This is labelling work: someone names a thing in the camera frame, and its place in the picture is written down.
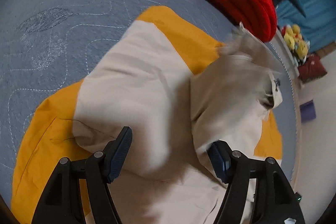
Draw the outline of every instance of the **stuffed toy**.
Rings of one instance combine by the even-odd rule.
[[[287,47],[292,52],[296,66],[298,67],[299,65],[304,64],[310,48],[310,41],[303,40],[299,25],[287,25],[283,27],[281,34]]]

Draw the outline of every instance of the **blue mattress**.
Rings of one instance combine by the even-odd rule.
[[[306,13],[303,17],[288,1],[281,2],[276,10],[278,25],[293,23],[301,27],[305,39],[310,40],[314,52],[336,40],[336,0],[300,0]]]
[[[7,204],[16,155],[36,107],[84,78],[153,5],[169,6],[219,41],[233,28],[205,0],[0,0],[0,194]],[[290,179],[295,112],[290,80],[285,71],[281,77],[284,100],[274,113],[283,135],[282,167]]]

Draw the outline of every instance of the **yellow cloth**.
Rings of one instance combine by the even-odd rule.
[[[57,91],[36,109],[23,137],[13,174],[11,210],[17,220],[31,223],[36,205],[59,159],[87,158],[72,135],[72,118],[81,82]],[[83,209],[90,212],[86,183],[80,180]]]
[[[193,74],[201,73],[218,58],[216,47],[223,46],[202,30],[177,16],[168,7],[151,7],[137,20],[152,22],[170,40]],[[22,224],[31,223],[41,193],[57,162],[87,158],[72,134],[72,119],[81,82],[57,91],[36,109],[25,133],[13,174],[11,210]],[[282,140],[273,113],[263,122],[256,156],[282,158]],[[85,215],[89,212],[86,183],[81,180]]]

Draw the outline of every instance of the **white cloth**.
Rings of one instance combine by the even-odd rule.
[[[265,53],[258,51],[256,56],[266,58],[260,52]],[[115,139],[123,126],[133,131],[121,174],[109,185],[124,224],[213,224],[226,189],[206,170],[211,171],[211,167],[204,161],[204,151],[209,142],[223,139],[252,156],[252,147],[261,135],[261,117],[266,113],[260,102],[267,103],[265,95],[271,92],[270,75],[259,75],[256,70],[258,78],[244,89],[249,96],[241,104],[232,100],[244,94],[230,83],[235,81],[241,86],[244,79],[231,74],[245,72],[245,65],[251,71],[249,59],[237,64],[232,57],[223,55],[193,78],[167,37],[154,24],[136,20],[85,77],[73,118],[78,145],[95,152]],[[209,85],[198,83],[202,78]],[[253,107],[244,109],[245,101],[252,102],[253,95]],[[226,98],[234,104],[232,112]],[[201,106],[205,109],[196,119]],[[223,124],[221,116],[227,122],[228,117],[233,117],[235,122]],[[243,220],[250,212],[248,200]],[[93,223],[92,215],[86,220]]]
[[[260,139],[262,120],[282,102],[272,71],[281,64],[269,49],[241,24],[232,43],[201,74],[191,78],[191,121],[200,163],[216,177],[207,149],[226,141],[232,150],[252,158]],[[255,182],[248,200],[253,201]]]

